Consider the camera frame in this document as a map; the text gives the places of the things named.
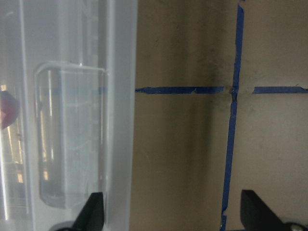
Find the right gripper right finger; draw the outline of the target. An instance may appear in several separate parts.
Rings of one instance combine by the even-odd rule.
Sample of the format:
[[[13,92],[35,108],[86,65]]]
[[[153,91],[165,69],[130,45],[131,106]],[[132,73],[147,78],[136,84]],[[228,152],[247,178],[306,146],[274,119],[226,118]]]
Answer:
[[[240,220],[246,231],[285,231],[284,223],[253,190],[242,190]]]

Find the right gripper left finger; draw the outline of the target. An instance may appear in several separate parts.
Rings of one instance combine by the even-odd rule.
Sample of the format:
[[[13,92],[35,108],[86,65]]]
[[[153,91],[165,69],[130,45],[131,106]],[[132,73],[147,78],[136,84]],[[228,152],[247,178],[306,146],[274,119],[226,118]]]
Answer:
[[[102,231],[104,226],[103,193],[93,192],[72,225],[74,231]]]

